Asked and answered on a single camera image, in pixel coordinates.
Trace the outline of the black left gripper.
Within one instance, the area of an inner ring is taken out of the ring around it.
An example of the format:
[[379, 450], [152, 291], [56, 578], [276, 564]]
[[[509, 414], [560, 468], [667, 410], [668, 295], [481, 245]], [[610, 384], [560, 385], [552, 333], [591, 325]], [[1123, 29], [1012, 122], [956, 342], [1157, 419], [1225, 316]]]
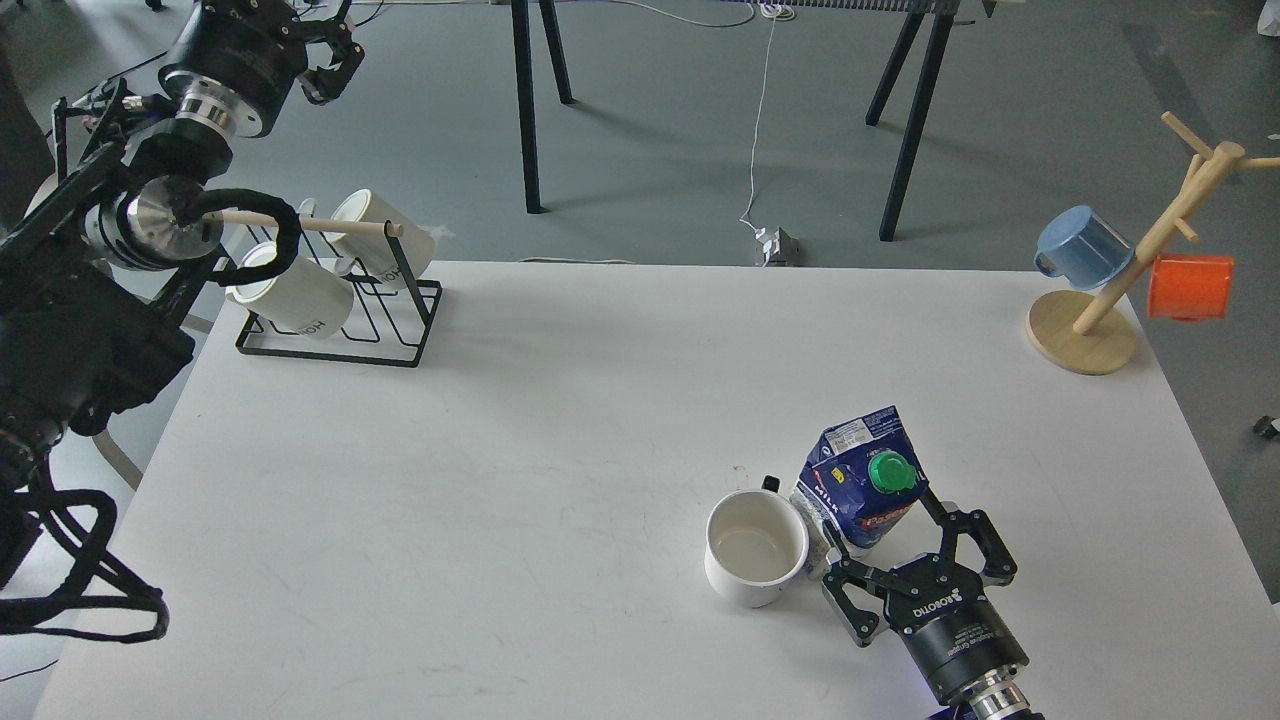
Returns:
[[352, 38], [349, 12], [297, 22], [301, 42], [324, 42], [330, 51], [326, 65], [307, 70], [305, 46], [279, 33], [294, 18], [288, 1], [198, 4], [159, 73], [177, 105], [175, 115], [223, 138], [262, 137], [273, 129], [300, 74], [312, 105], [337, 100], [365, 59], [364, 47]]

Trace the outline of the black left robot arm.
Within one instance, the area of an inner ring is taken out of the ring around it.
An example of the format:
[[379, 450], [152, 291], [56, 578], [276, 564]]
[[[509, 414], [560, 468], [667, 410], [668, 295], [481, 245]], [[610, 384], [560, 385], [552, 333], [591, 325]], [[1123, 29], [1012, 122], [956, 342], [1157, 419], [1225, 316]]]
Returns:
[[152, 402], [192, 361], [180, 324], [204, 284], [282, 275], [303, 232], [283, 199], [212, 190], [236, 137], [262, 137], [291, 90], [340, 96], [365, 53], [349, 4], [306, 17], [292, 1], [198, 1], [157, 73], [122, 77], [52, 113], [56, 186], [3, 240], [3, 579], [49, 534], [70, 556], [44, 597], [3, 601], [3, 633], [96, 641], [55, 626], [69, 611], [154, 615], [129, 644], [165, 635], [163, 592], [109, 552], [116, 503], [59, 489], [49, 459], [65, 433], [96, 436]]

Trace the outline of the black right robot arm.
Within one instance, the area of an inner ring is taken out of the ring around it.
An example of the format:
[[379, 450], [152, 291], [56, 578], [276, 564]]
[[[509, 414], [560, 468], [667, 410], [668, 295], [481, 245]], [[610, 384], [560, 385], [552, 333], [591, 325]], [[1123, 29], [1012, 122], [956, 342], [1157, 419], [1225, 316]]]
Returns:
[[838, 557], [820, 579], [823, 596], [858, 646], [883, 629], [896, 633], [955, 719], [1038, 719], [1014, 682], [1029, 659], [986, 591], [1012, 582], [1015, 560], [986, 511], [964, 511], [932, 489], [922, 503], [941, 529], [940, 550], [890, 570], [852, 559], [836, 524], [824, 520]]

